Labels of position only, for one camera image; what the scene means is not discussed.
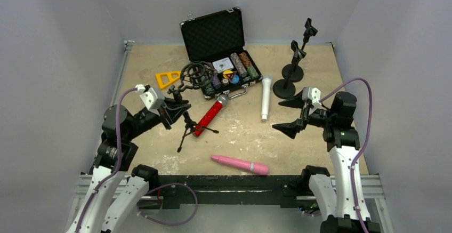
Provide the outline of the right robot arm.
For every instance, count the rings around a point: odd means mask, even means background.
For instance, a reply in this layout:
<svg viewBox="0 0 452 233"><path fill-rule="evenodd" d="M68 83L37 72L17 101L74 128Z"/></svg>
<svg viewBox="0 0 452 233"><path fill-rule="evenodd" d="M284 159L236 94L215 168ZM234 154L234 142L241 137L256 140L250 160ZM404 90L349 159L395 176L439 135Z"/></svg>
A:
<svg viewBox="0 0 452 233"><path fill-rule="evenodd" d="M284 107L300 109L299 118L273 128L294 139L308 125L323 129L323 139L335 171L335 184L325 168L306 167L302 180L314 194L322 216L320 232L381 232L372 221L362 190L359 157L366 145L352 126L357 98L340 88L328 94L333 97L325 107L320 90L305 87L300 93L280 101Z"/></svg>

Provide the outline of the red glitter microphone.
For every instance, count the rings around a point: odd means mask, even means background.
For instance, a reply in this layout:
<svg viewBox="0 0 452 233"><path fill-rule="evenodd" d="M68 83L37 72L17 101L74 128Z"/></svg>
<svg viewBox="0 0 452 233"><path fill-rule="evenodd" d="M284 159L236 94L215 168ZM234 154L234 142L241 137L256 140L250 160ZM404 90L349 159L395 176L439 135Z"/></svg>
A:
<svg viewBox="0 0 452 233"><path fill-rule="evenodd" d="M215 118L215 116L220 112L220 110L225 107L229 102L229 97L227 95L221 94L218 96L214 104L209 108L206 114L198 122L196 130L193 133L195 137L199 137L204 130L208 128L210 122Z"/></svg>

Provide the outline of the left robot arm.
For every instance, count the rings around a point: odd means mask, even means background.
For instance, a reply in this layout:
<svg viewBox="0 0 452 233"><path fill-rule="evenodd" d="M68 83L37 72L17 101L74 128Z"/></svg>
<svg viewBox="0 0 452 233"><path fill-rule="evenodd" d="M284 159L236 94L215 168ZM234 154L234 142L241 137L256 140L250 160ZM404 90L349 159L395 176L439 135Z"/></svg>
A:
<svg viewBox="0 0 452 233"><path fill-rule="evenodd" d="M170 129L189 108L189 104L169 106L156 114L143 108L135 115L122 105L106 110L91 181L68 232L114 232L120 228L139 200L160 187L158 170L151 166L140 164L126 177L138 150L133 139L160 123Z"/></svg>

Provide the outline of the black tripod microphone stand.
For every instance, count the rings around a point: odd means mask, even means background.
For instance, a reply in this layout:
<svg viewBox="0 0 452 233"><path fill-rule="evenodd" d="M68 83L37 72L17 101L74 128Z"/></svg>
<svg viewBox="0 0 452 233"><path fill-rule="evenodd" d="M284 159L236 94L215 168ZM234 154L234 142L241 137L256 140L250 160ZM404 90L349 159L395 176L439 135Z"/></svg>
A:
<svg viewBox="0 0 452 233"><path fill-rule="evenodd" d="M219 133L218 130L211 129L207 126L201 126L199 123L194 121L189 115L188 108L182 109L183 106L187 107L189 105L188 103L184 103L182 93L187 89L200 90L205 88L213 81L215 73L216 70L212 66L209 66L205 61L190 62L181 70L180 85L177 87L172 85L167 91L168 94L173 96L176 108L181 109L180 114L183 116L185 123L184 134L182 135L181 142L177 148L178 153L182 151L185 138L191 134L194 134L197 131L197 127L200 127L201 130L208 130L215 134Z"/></svg>

